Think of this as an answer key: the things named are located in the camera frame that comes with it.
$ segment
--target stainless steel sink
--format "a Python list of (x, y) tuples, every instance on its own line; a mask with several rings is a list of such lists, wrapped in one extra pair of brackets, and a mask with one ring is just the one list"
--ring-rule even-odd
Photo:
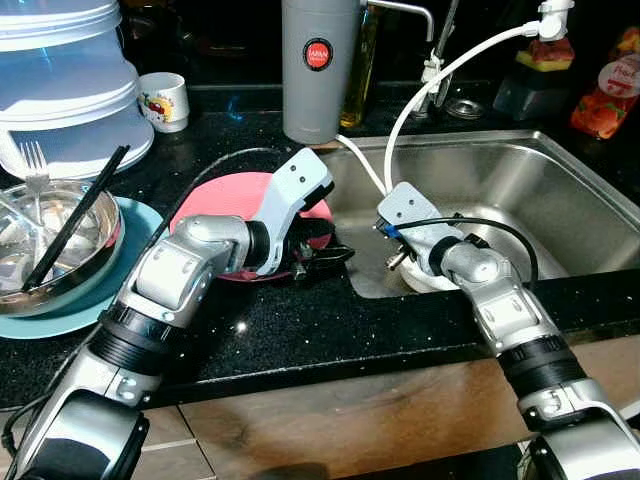
[[(386, 137), (355, 141), (381, 174)], [(372, 231), (380, 193), (349, 151), (322, 158), (336, 183), (328, 197), (336, 234), (357, 252), (348, 264), (355, 290), (367, 298), (412, 293), (384, 266), (397, 244)], [(640, 266), (640, 209), (540, 132), (405, 136), (394, 159), (395, 182), (412, 183), (444, 215), (498, 220), (524, 233), (539, 256), (540, 278)], [(459, 228), (487, 240), (529, 277), (526, 252), (508, 233)]]

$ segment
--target pink plate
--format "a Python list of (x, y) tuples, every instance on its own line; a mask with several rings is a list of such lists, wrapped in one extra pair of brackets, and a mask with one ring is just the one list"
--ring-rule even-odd
[[(245, 220), (251, 220), (258, 213), (270, 179), (271, 174), (264, 172), (233, 173), (200, 185), (191, 192), (173, 217), (169, 224), (169, 230), (173, 232), (176, 223), (181, 218), (191, 215), (237, 215)], [(329, 206), (324, 200), (318, 202), (308, 212), (301, 212), (300, 216), (333, 221)], [(309, 244), (316, 249), (324, 248), (330, 240), (331, 235), (324, 235), (311, 239)], [(221, 275), (220, 278), (251, 282), (279, 278), (285, 275), (288, 275), (288, 272), (269, 277), (257, 277), (253, 272), (241, 272)]]

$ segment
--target black chopstick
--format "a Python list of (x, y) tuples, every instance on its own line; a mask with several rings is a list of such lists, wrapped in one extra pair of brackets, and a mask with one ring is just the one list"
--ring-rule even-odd
[(104, 187), (107, 185), (107, 182), (113, 175), (113, 172), (116, 171), (116, 168), (118, 168), (118, 165), (120, 165), (120, 162), (129, 151), (129, 148), (129, 145), (126, 147), (121, 145), (116, 149), (113, 155), (111, 155), (111, 158), (100, 172), (100, 175), (98, 175), (98, 178), (96, 178), (96, 181), (93, 182), (91, 188), (87, 190), (87, 193), (84, 194), (76, 208), (71, 212), (71, 215), (62, 226), (60, 232), (58, 232), (58, 235), (56, 235), (56, 238), (53, 239), (51, 245), (47, 248), (47, 251), (44, 252), (44, 255), (36, 267), (29, 274), (29, 277), (27, 277), (27, 280), (22, 286), (23, 292), (27, 292), (42, 283), (47, 272), (51, 270), (51, 267), (53, 267), (53, 264), (62, 253), (62, 250), (64, 250), (64, 247), (76, 231), (76, 228), (78, 228), (78, 225), (82, 221), (82, 217), (84, 217), (85, 213), (87, 213), (87, 211), (93, 206), (98, 195), (100, 195), (102, 190), (104, 190)]

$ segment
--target silver robot arm segment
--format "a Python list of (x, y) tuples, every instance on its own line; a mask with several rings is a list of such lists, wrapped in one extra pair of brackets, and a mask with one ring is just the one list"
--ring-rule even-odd
[(325, 165), (303, 149), (274, 173), (251, 221), (188, 217), (147, 250), (26, 433), (15, 478), (129, 478), (148, 429), (138, 409), (162, 382), (174, 340), (211, 281), (241, 270), (275, 272), (297, 212), (332, 186)]
[(539, 470), (555, 469), (550, 478), (569, 480), (640, 474), (638, 439), (600, 385), (587, 377), (506, 257), (463, 240), (460, 230), (446, 224), (396, 230), (395, 225), (441, 217), (408, 183), (387, 195), (378, 214), (383, 230), (413, 251), (425, 273), (445, 275), (471, 301), (475, 321), (518, 396), (525, 423), (542, 432), (531, 450)]

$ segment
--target light blue plate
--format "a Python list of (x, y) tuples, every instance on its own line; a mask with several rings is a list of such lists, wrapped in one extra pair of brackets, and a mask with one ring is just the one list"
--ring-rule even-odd
[(54, 337), (96, 323), (162, 221), (160, 214), (144, 203), (121, 197), (116, 200), (124, 217), (125, 237), (120, 255), (106, 278), (91, 294), (53, 312), (27, 318), (0, 315), (0, 337), (16, 340)]

